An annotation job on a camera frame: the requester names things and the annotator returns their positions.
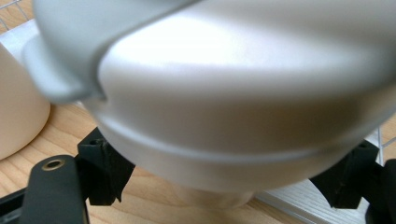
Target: metal wire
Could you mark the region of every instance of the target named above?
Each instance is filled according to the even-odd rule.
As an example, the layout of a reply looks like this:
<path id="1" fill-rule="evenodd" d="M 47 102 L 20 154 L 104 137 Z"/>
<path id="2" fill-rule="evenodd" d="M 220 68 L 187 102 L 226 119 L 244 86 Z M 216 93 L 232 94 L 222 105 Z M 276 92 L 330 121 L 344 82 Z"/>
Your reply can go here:
<path id="1" fill-rule="evenodd" d="M 21 2 L 22 0 L 10 0 L 10 2 L 5 3 L 3 5 L 0 6 L 0 12 L 1 10 L 5 10 L 7 7 L 11 7 L 11 6 L 15 6 L 18 11 L 22 14 L 22 16 L 25 18 L 26 21 L 29 21 L 29 18 L 27 17 L 26 13 L 23 11 L 23 9 L 21 8 L 21 6 L 19 5 L 19 2 Z M 0 18 L 0 28 L 1 26 L 3 26 L 4 28 L 6 28 L 6 30 L 9 30 L 9 26 L 6 24 L 5 21 L 3 21 Z"/>

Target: white rounded object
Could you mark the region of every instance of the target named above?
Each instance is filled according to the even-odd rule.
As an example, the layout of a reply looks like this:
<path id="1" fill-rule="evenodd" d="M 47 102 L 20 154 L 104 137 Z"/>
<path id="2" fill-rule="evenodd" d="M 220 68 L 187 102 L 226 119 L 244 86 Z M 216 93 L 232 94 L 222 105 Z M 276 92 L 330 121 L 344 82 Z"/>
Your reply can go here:
<path id="1" fill-rule="evenodd" d="M 50 114 L 24 68 L 0 44 L 0 160 L 32 141 Z"/>
<path id="2" fill-rule="evenodd" d="M 328 169 L 395 111 L 386 41 L 299 33 L 250 2 L 219 2 L 142 27 L 103 57 L 106 98 L 83 104 L 128 160 L 193 189 L 273 189 Z"/>

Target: wooden table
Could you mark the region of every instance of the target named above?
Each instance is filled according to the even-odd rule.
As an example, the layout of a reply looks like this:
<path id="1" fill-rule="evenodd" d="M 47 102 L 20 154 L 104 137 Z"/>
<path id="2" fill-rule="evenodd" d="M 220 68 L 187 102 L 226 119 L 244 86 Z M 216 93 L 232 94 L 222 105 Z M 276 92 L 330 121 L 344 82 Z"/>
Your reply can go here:
<path id="1" fill-rule="evenodd" d="M 0 161 L 0 197 L 26 187 L 36 163 L 54 155 L 76 155 L 77 143 L 94 128 L 91 116 L 79 106 L 53 105 L 39 136 Z M 122 203 L 89 206 L 88 210 L 91 223 L 301 223 L 258 200 L 227 211 L 187 205 L 167 181 L 138 167 L 124 189 Z"/>

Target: gray plastic part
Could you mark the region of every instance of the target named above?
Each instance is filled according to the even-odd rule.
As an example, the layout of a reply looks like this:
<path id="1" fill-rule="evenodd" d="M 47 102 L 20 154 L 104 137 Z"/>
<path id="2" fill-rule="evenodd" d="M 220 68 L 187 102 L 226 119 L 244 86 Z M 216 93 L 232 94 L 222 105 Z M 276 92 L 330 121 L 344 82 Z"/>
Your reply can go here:
<path id="1" fill-rule="evenodd" d="M 35 84 L 53 103 L 103 96 L 97 67 L 108 47 L 198 0 L 35 0 L 41 35 L 25 49 Z"/>

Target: beige cup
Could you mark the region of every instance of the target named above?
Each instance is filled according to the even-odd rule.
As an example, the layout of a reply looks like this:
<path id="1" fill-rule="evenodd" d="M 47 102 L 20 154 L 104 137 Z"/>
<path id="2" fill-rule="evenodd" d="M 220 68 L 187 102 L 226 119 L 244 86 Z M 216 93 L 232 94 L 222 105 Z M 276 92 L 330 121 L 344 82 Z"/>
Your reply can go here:
<path id="1" fill-rule="evenodd" d="M 0 44 L 0 160 L 32 141 L 49 114 L 50 103 Z"/>

